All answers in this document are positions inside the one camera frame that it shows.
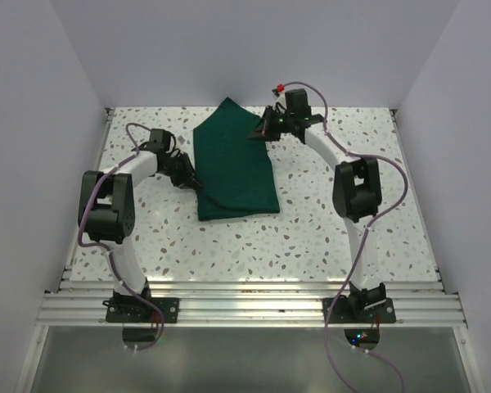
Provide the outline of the dark green surgical cloth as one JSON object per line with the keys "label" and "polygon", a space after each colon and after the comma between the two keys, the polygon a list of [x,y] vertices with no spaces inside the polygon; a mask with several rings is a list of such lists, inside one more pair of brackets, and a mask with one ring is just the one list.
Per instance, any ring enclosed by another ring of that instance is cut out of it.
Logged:
{"label": "dark green surgical cloth", "polygon": [[248,139],[259,117],[225,98],[193,129],[201,222],[281,211],[273,166],[263,142]]}

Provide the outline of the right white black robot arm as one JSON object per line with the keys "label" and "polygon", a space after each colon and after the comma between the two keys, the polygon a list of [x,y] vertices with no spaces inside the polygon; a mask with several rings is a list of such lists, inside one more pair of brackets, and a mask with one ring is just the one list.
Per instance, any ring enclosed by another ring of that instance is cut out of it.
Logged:
{"label": "right white black robot arm", "polygon": [[349,293],[339,294],[329,302],[326,321],[367,321],[387,300],[375,235],[368,227],[382,202],[378,161],[354,156],[333,142],[324,129],[326,117],[312,112],[304,89],[288,90],[280,84],[273,89],[273,95],[275,102],[265,107],[248,138],[277,142],[282,135],[290,134],[334,170],[332,204],[347,229],[352,268],[346,278]]}

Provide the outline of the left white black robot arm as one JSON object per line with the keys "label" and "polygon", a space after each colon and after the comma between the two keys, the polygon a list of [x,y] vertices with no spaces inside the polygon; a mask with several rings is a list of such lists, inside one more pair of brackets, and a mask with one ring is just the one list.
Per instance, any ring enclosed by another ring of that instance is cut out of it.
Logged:
{"label": "left white black robot arm", "polygon": [[174,187],[203,188],[188,154],[164,129],[144,128],[149,139],[136,144],[130,155],[108,169],[83,173],[79,195],[77,242],[105,252],[114,279],[114,295],[107,303],[124,309],[135,321],[149,319],[155,306],[149,283],[137,262],[132,233],[136,223],[134,189],[157,174]]}

